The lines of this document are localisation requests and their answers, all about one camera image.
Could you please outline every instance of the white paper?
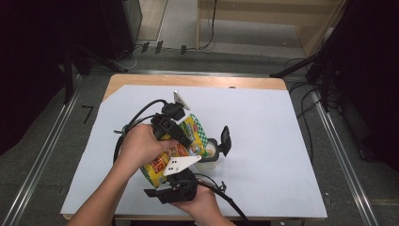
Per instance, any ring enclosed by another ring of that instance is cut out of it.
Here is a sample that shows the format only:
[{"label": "white paper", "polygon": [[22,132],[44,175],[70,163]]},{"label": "white paper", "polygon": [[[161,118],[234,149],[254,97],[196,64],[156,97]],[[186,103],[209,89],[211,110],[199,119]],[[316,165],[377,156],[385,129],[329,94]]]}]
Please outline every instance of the white paper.
[{"label": "white paper", "polygon": [[[216,168],[203,173],[217,183],[223,181],[226,194],[248,217],[327,217],[288,91],[163,86],[123,86],[101,104],[61,214],[74,214],[108,173],[119,138],[113,131],[153,100],[173,102],[174,90],[191,106],[186,114],[196,115],[207,137],[220,142],[224,126],[229,126],[228,156],[221,155]],[[152,106],[142,117],[160,112],[161,107]],[[148,198],[145,188],[152,186],[138,171],[116,214],[186,216],[174,206]],[[225,216],[238,216],[221,198],[218,203]]]}]

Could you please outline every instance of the floor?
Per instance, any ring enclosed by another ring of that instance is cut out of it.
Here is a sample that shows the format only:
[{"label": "floor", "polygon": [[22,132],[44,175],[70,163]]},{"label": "floor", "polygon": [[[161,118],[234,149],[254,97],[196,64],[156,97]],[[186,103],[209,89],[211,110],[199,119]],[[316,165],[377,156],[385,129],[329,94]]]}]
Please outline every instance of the floor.
[{"label": "floor", "polygon": [[[263,25],[220,22],[215,23],[216,36],[210,50],[191,51],[181,55],[181,45],[188,47],[195,44],[195,29],[193,29],[195,2],[196,0],[168,0],[157,39],[163,40],[164,47],[169,49],[163,49],[160,54],[155,54],[153,49],[145,53],[136,51],[134,55],[126,57],[119,64],[130,68],[129,73],[187,72],[192,74],[200,72],[207,75],[267,77],[270,73],[277,73],[297,62],[297,60],[289,61],[290,59],[304,57],[295,32],[289,26],[268,25],[264,27],[268,32],[259,32],[263,29]],[[177,14],[186,19],[177,20]],[[229,33],[231,27],[236,30],[234,33]],[[207,42],[205,35],[201,41]],[[79,80],[81,82],[76,82],[76,87],[80,89],[73,107],[63,108],[64,90],[61,90],[32,124],[21,142],[0,156],[0,219],[2,221],[7,218],[8,211],[20,187],[26,183],[25,179],[29,176],[37,157],[43,153],[43,144],[46,143],[59,113],[64,110],[68,111],[69,117],[63,124],[59,136],[54,137],[52,151],[43,158],[45,161],[42,164],[45,168],[38,171],[37,181],[28,185],[34,189],[32,193],[27,193],[24,197],[27,201],[26,206],[21,206],[20,209],[23,211],[15,218],[14,225],[64,225],[67,222],[59,211],[68,193],[80,156],[85,150],[91,126],[95,122],[110,76],[114,74],[95,61],[91,61],[91,64],[93,70],[90,76],[83,76]],[[297,82],[305,81],[305,73],[304,68],[284,77],[287,88],[289,89]],[[292,102],[297,114],[302,111],[302,100],[304,100],[304,106],[315,102],[315,97],[304,98],[310,89],[311,87],[307,85],[292,92]],[[377,225],[365,222],[360,214],[353,191],[345,177],[345,169],[337,158],[320,115],[317,107],[306,113],[309,133],[303,118],[300,118],[298,123],[309,151],[311,144],[313,147],[313,168],[325,200],[328,218],[322,221],[307,221],[305,225]],[[373,213],[379,222],[378,225],[397,225],[399,222],[399,172],[394,171],[385,163],[370,163],[362,159],[358,145],[343,116],[334,108],[330,109],[328,115],[334,122],[344,153],[371,203]],[[272,221],[272,225],[276,226],[301,225],[301,223],[300,220]],[[130,222],[118,221],[118,225],[129,224]]]}]

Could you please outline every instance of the wooden table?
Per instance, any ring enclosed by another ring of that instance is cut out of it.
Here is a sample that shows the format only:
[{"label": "wooden table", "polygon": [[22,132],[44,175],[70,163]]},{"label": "wooden table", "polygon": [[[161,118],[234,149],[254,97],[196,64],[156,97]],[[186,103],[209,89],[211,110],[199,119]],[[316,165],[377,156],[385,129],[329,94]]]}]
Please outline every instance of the wooden table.
[{"label": "wooden table", "polygon": [[[113,130],[120,129],[150,101],[172,101],[173,90],[180,92],[191,106],[190,112],[199,117],[207,137],[219,139],[224,125],[229,125],[229,155],[220,157],[215,169],[203,173],[219,183],[224,181],[226,194],[249,219],[327,217],[291,99],[281,79],[116,74],[110,79],[62,207],[65,218],[77,211],[112,167],[119,137]],[[146,113],[154,114],[151,111],[160,111],[159,107]],[[152,186],[140,172],[136,173],[123,193],[116,218],[191,219],[175,207],[148,198],[145,188]],[[217,200],[228,219],[240,219],[227,202],[219,197]]]},{"label": "wooden table", "polygon": [[[341,18],[345,0],[218,0],[216,20],[294,25],[306,56],[321,46],[329,28]],[[215,0],[198,0],[197,48],[200,20],[212,19]]]}]

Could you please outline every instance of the snack bag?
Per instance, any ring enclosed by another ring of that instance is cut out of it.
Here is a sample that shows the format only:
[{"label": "snack bag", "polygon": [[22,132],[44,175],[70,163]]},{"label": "snack bag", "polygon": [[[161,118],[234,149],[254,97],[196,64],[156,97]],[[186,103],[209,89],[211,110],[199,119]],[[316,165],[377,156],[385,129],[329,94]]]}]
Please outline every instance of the snack bag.
[{"label": "snack bag", "polygon": [[199,120],[190,114],[179,126],[183,129],[185,135],[192,141],[190,147],[186,149],[178,143],[163,153],[159,154],[150,164],[141,167],[141,171],[149,182],[155,187],[159,187],[167,178],[164,176],[164,169],[167,167],[171,157],[184,156],[207,156],[206,145],[208,138],[200,125]]}]

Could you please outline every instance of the finger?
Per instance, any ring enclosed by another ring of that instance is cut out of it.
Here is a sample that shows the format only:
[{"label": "finger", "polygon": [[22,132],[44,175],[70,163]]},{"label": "finger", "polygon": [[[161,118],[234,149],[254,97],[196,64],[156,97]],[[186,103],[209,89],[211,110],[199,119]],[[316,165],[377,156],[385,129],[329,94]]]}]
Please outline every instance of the finger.
[{"label": "finger", "polygon": [[159,142],[163,148],[163,150],[171,148],[178,144],[179,142],[176,139],[167,139]]}]

